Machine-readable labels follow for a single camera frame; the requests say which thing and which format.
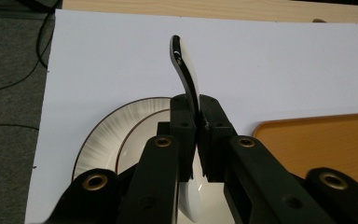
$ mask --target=gray carpet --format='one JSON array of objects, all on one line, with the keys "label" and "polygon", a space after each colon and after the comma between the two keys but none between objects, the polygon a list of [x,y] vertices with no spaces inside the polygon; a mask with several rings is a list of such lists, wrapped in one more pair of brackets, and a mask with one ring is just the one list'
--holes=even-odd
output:
[{"label": "gray carpet", "polygon": [[[0,88],[26,77],[37,62],[41,20],[0,18]],[[41,49],[54,21],[49,21]],[[49,49],[44,55],[48,61]],[[47,70],[39,64],[21,83],[0,91],[0,124],[38,128]],[[24,223],[38,130],[0,126],[0,223]]]}]

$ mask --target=orange surface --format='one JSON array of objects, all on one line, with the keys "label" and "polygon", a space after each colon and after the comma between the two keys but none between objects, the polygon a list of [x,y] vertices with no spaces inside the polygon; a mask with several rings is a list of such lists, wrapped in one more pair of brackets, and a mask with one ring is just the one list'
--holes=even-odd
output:
[{"label": "orange surface", "polygon": [[358,115],[268,121],[254,137],[295,175],[329,167],[358,182]]}]

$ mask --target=black cable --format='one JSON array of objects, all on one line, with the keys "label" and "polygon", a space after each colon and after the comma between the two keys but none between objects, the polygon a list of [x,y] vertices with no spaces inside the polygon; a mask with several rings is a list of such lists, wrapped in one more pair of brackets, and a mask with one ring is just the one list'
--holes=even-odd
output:
[{"label": "black cable", "polygon": [[[53,37],[53,33],[51,33],[50,39],[48,40],[48,43],[46,44],[45,48],[43,49],[42,55],[43,55],[43,54],[46,52],[46,50],[48,49],[48,45],[49,45],[49,43],[51,42],[52,37]],[[31,72],[30,72],[26,77],[24,77],[24,78],[22,78],[22,79],[20,79],[20,80],[18,80],[18,81],[16,81],[16,82],[14,82],[14,83],[12,83],[12,84],[10,84],[10,85],[4,86],[4,87],[0,87],[0,91],[1,91],[1,90],[4,90],[4,89],[7,89],[7,88],[9,88],[9,87],[15,86],[15,85],[17,85],[17,84],[23,82],[23,80],[25,80],[25,79],[27,79],[28,77],[31,76],[31,74],[34,72],[34,70],[36,69],[36,67],[37,67],[38,64],[39,64],[39,60],[36,61],[36,64],[34,65],[34,68],[31,70]]]},{"label": "black cable", "polygon": [[36,127],[22,125],[22,124],[0,124],[0,127],[20,127],[20,128],[28,128],[28,129],[33,129],[33,130],[39,131],[39,129]]},{"label": "black cable", "polygon": [[43,30],[45,29],[46,23],[48,22],[48,19],[55,13],[55,9],[57,7],[57,5],[61,2],[61,0],[58,0],[54,6],[50,9],[50,12],[48,13],[48,15],[46,16],[46,18],[43,20],[42,26],[39,29],[39,34],[37,35],[37,39],[36,39],[36,56],[37,59],[39,60],[39,62],[46,68],[48,69],[48,65],[43,61],[42,59],[42,55],[40,53],[40,41],[42,40],[42,34],[43,34]]}]

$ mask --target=brass screw insert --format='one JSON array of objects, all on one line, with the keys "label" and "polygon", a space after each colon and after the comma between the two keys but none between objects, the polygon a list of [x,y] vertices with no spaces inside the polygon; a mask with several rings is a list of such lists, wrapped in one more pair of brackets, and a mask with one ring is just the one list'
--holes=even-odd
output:
[{"label": "brass screw insert", "polygon": [[157,138],[154,143],[156,147],[168,147],[171,145],[172,141],[169,138],[160,137]]},{"label": "brass screw insert", "polygon": [[93,174],[89,175],[82,183],[83,189],[94,191],[102,189],[107,184],[106,175]]},{"label": "brass screw insert", "polygon": [[255,142],[250,138],[243,137],[238,139],[238,145],[242,147],[254,147]]},{"label": "brass screw insert", "polygon": [[344,190],[348,188],[348,183],[333,173],[324,172],[319,175],[321,181],[332,189]]}]

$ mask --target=white table surface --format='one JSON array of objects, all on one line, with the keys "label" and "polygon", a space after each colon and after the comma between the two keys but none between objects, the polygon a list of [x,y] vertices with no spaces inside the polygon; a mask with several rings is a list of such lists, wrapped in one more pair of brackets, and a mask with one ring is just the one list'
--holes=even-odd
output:
[{"label": "white table surface", "polygon": [[184,92],[172,35],[200,93],[240,134],[264,120],[358,113],[358,24],[229,21],[58,10],[25,223],[48,218],[92,128],[133,100]]}]

